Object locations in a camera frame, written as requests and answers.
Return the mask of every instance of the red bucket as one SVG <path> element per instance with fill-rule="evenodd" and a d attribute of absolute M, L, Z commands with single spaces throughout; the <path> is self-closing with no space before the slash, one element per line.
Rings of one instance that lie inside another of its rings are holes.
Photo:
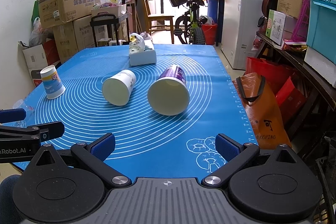
<path fill-rule="evenodd" d="M 202 29 L 205 35 L 205 42 L 207 45 L 214 45 L 217 32 L 217 24 L 215 25 L 202 25 Z"/>

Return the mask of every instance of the paper cup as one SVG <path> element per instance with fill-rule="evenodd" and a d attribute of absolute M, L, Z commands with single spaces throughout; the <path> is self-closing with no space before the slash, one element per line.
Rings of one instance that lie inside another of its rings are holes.
<path fill-rule="evenodd" d="M 101 91 L 104 98 L 112 105 L 124 106 L 128 103 L 136 81 L 135 74 L 125 69 L 106 79 Z"/>
<path fill-rule="evenodd" d="M 162 115 L 173 116 L 186 110 L 190 98 L 182 68 L 177 65 L 166 68 L 150 86 L 147 99 L 151 107 Z"/>
<path fill-rule="evenodd" d="M 65 86 L 59 78 L 55 66 L 48 66 L 40 71 L 48 99 L 55 99 L 63 94 Z"/>

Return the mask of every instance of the teal plastic storage box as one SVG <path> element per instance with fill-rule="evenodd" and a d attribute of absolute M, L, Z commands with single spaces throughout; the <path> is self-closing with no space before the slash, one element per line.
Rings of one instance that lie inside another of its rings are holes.
<path fill-rule="evenodd" d="M 336 0 L 310 0 L 307 46 L 336 64 Z"/>

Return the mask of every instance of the white concentric circle pattern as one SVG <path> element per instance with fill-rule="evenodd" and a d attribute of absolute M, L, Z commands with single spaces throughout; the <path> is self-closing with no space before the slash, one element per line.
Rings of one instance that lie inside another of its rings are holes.
<path fill-rule="evenodd" d="M 212 95 L 209 74 L 195 60 L 173 52 L 156 50 L 157 63 L 129 67 L 125 51 L 96 58 L 94 54 L 61 75 L 65 93 L 55 100 L 43 94 L 37 104 L 35 123 L 62 121 L 62 138 L 48 141 L 57 149 L 74 143 L 90 143 L 105 133 L 115 135 L 115 151 L 108 159 L 118 159 L 152 150 L 176 138 L 190 128 L 206 110 Z M 147 101 L 150 85 L 168 66 L 177 64 L 186 73 L 190 103 L 186 112 L 162 116 Z M 126 106 L 109 104 L 101 93 L 105 79 L 123 69 L 132 70 L 137 82 Z"/>

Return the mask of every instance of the bicycle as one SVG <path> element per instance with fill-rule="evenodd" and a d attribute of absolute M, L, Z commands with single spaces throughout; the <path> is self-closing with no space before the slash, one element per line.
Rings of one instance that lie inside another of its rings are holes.
<path fill-rule="evenodd" d="M 178 17 L 175 22 L 174 35 L 182 44 L 205 45 L 205 35 L 201 26 L 207 21 L 206 18 L 199 19 L 198 11 L 200 6 L 204 6 L 203 0 L 169 0 L 173 7 L 179 7 L 186 3 L 189 7 L 184 15 Z"/>

